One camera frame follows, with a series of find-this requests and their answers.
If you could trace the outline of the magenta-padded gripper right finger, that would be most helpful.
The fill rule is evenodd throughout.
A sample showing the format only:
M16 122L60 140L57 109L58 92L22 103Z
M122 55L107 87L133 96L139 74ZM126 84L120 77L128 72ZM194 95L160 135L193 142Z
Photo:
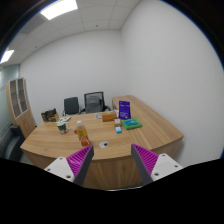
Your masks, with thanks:
M182 169L182 166L166 153L158 155L136 144L131 145L131 154L143 185L150 184Z

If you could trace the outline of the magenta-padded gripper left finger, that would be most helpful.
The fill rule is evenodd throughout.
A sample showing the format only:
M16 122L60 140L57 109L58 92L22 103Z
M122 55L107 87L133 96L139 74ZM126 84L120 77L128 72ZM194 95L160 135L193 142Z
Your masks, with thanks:
M89 145L68 157L58 157L45 171L82 186L93 156L94 148Z

